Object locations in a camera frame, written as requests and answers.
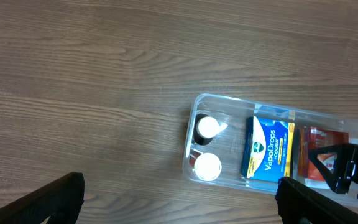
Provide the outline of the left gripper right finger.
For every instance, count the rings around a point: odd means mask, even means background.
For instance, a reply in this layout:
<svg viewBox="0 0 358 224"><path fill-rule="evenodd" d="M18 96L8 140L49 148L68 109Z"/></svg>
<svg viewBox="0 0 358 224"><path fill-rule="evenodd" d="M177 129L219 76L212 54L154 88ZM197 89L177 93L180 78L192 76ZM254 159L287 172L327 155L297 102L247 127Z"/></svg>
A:
<svg viewBox="0 0 358 224"><path fill-rule="evenodd" d="M275 199L283 223L358 223L358 213L290 177L278 181Z"/></svg>

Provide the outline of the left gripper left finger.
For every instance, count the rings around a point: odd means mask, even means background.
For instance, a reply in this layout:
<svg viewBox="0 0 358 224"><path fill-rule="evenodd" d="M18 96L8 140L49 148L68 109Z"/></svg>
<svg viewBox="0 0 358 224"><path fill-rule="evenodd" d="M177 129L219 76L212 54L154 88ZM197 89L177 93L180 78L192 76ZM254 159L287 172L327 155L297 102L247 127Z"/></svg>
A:
<svg viewBox="0 0 358 224"><path fill-rule="evenodd" d="M0 223L76 223L85 180L71 172L0 208Z"/></svg>

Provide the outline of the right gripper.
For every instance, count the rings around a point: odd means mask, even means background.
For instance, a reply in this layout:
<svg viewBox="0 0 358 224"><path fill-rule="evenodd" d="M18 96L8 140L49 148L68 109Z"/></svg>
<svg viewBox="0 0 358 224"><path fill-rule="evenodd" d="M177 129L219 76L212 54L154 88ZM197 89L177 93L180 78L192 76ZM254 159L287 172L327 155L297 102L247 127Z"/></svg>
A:
<svg viewBox="0 0 358 224"><path fill-rule="evenodd" d="M320 154L337 155L333 172L318 159ZM308 159L319 170L330 189L335 190L338 194L348 193L352 182L358 184L358 145L337 144L321 147L310 151Z"/></svg>

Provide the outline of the white medicine box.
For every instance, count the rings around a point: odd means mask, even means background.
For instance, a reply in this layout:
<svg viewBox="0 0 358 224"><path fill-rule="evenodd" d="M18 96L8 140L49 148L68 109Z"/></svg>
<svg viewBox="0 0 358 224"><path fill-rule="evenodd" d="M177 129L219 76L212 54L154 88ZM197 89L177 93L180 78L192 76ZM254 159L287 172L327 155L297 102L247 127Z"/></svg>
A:
<svg viewBox="0 0 358 224"><path fill-rule="evenodd" d="M313 180L313 179L305 179L304 184L310 188L316 189L330 189L329 185L326 183L325 180Z"/></svg>

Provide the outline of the blue VapoDrops box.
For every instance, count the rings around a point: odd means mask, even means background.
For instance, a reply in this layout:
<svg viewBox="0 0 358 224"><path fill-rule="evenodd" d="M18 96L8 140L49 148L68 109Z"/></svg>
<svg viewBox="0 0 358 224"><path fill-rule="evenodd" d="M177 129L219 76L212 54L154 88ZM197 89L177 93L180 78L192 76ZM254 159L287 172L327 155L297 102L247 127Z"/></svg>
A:
<svg viewBox="0 0 358 224"><path fill-rule="evenodd" d="M248 118L241 175L266 182L291 176L294 135L294 123L257 116Z"/></svg>

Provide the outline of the orange tube white cap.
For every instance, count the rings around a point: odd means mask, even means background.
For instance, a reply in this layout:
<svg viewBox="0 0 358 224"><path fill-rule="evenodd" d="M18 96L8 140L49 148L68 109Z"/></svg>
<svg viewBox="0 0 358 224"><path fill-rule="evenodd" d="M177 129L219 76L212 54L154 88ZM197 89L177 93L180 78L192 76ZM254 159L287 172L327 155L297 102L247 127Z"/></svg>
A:
<svg viewBox="0 0 358 224"><path fill-rule="evenodd" d="M202 153L192 149L190 151L189 163L195 176L202 181L216 180L222 170L222 164L219 157L213 153Z"/></svg>

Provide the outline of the dark bottle white cap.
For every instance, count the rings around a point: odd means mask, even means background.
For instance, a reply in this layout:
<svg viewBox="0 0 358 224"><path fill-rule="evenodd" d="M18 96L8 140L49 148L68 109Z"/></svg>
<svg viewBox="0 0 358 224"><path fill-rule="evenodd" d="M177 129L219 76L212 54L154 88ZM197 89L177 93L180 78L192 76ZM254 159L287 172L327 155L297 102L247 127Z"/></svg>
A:
<svg viewBox="0 0 358 224"><path fill-rule="evenodd" d="M195 143L205 146L218 134L219 123L215 118L206 114L196 115L195 121L193 134Z"/></svg>

